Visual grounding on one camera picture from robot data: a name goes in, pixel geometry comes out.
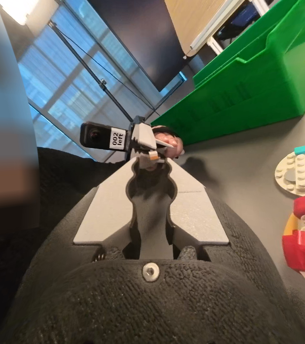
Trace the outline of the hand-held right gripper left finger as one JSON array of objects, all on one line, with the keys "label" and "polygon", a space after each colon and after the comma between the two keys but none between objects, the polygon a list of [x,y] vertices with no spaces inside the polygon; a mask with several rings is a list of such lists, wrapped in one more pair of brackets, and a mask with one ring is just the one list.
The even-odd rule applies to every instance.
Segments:
[{"label": "hand-held right gripper left finger", "polygon": [[128,195],[128,186],[136,175],[136,164],[137,157],[99,184],[73,244],[123,250],[131,242],[133,203]]}]

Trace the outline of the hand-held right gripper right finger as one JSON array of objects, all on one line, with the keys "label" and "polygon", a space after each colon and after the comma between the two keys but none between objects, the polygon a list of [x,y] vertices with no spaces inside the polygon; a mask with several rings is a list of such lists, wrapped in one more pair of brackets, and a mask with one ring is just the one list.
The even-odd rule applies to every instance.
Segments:
[{"label": "hand-held right gripper right finger", "polygon": [[173,258],[187,246],[201,252],[205,246],[227,246],[229,238],[206,187],[167,158],[167,242]]}]

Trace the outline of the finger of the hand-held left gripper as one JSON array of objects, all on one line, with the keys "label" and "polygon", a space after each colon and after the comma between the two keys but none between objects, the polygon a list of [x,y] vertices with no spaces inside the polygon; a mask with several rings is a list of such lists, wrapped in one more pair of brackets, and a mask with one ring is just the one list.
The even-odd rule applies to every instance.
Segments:
[{"label": "finger of the hand-held left gripper", "polygon": [[157,167],[158,164],[164,164],[165,158],[159,154],[159,160],[157,161],[150,161],[148,151],[133,149],[133,157],[138,158],[139,167]]},{"label": "finger of the hand-held left gripper", "polygon": [[131,140],[137,145],[146,149],[156,149],[157,144],[150,125],[145,123],[135,124]]}]

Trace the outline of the green plastic bin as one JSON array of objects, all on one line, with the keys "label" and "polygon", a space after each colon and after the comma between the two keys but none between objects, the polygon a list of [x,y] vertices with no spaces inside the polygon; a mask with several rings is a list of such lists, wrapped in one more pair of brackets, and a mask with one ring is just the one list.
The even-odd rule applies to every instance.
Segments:
[{"label": "green plastic bin", "polygon": [[305,0],[283,0],[193,77],[195,90],[151,123],[184,144],[305,114]]}]

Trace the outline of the white round studded plate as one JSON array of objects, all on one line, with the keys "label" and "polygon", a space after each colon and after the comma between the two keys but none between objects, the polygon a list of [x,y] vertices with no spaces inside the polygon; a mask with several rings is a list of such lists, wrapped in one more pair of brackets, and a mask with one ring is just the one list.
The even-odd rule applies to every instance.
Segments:
[{"label": "white round studded plate", "polygon": [[293,148],[276,166],[276,184],[289,194],[305,196],[305,145]]}]

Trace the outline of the person's left hand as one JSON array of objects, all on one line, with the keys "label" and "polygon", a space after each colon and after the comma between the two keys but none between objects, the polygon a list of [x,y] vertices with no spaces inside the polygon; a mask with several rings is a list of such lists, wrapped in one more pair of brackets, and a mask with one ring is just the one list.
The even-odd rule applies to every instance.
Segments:
[{"label": "person's left hand", "polygon": [[154,126],[152,127],[152,131],[154,133],[155,139],[172,146],[165,147],[163,153],[164,157],[177,159],[180,155],[182,155],[184,151],[183,141],[180,136],[176,134],[175,131],[166,126]]}]

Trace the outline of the person's black clothing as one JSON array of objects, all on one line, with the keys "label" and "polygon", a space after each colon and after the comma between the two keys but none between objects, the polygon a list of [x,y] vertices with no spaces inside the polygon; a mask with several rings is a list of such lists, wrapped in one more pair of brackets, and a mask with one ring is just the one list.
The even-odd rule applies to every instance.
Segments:
[{"label": "person's black clothing", "polygon": [[40,222],[37,228],[0,234],[0,323],[33,256],[54,227],[93,187],[124,161],[96,162],[56,149],[38,147]]}]

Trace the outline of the black light stand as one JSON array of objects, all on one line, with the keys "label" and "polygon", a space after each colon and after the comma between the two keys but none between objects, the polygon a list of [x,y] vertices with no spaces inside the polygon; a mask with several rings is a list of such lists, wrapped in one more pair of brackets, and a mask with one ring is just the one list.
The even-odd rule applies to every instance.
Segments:
[{"label": "black light stand", "polygon": [[58,38],[63,42],[63,44],[68,48],[68,50],[73,54],[73,56],[78,60],[78,62],[83,66],[83,68],[88,72],[88,74],[95,80],[95,82],[98,84],[100,89],[110,98],[110,100],[116,105],[116,107],[121,111],[121,113],[126,117],[126,119],[132,123],[133,118],[129,115],[129,113],[124,109],[124,107],[120,104],[120,102],[116,99],[116,97],[110,92],[110,90],[107,88],[107,82],[105,79],[99,79],[97,75],[94,73],[94,71],[90,68],[90,66],[85,62],[83,58],[77,53],[77,51],[74,49],[74,46],[76,46],[79,50],[81,50],[87,57],[89,57],[93,62],[95,62],[98,66],[100,66],[106,73],[111,75],[113,79],[115,79],[117,82],[119,82],[124,88],[126,88],[129,92],[131,92],[138,100],[142,101],[151,111],[152,114],[157,114],[160,116],[160,114],[157,112],[157,109],[152,107],[148,104],[148,102],[144,101],[142,98],[140,98],[133,90],[131,90],[129,87],[127,87],[120,79],[118,79],[112,72],[107,70],[103,65],[101,65],[99,62],[97,62],[86,50],[84,50],[81,46],[79,46],[73,39],[71,39],[69,36],[67,36],[64,32],[62,32],[57,24],[52,21],[51,19],[48,21],[47,25],[52,29],[52,31],[58,36]]}]

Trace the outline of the bright rectangular light panel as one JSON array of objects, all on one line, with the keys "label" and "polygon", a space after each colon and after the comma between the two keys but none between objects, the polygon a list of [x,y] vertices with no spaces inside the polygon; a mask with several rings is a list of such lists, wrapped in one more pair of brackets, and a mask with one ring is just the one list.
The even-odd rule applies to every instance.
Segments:
[{"label": "bright rectangular light panel", "polygon": [[40,0],[0,0],[0,7],[18,24],[30,23],[30,17]]}]

